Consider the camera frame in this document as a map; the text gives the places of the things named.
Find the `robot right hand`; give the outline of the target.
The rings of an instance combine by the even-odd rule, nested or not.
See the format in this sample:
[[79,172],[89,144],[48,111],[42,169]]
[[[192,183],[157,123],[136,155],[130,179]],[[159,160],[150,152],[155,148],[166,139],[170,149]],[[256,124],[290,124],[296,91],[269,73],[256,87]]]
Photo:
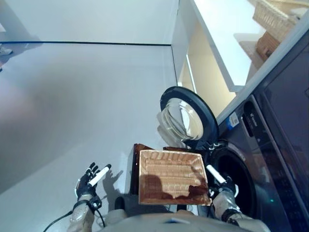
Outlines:
[[209,184],[209,189],[211,192],[219,193],[223,190],[230,191],[233,193],[234,197],[237,197],[239,193],[239,187],[236,185],[230,176],[224,178],[212,165],[208,164],[206,166],[208,172],[214,177],[214,180],[217,181],[217,184]]

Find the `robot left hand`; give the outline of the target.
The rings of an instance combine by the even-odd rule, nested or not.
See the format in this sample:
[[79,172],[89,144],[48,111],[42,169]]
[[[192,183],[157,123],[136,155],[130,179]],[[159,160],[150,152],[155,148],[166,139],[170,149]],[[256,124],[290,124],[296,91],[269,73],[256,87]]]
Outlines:
[[111,165],[107,164],[103,169],[99,170],[95,162],[91,163],[86,169],[84,175],[78,179],[75,186],[75,195],[80,199],[82,195],[90,194],[96,196],[97,183],[111,169]]

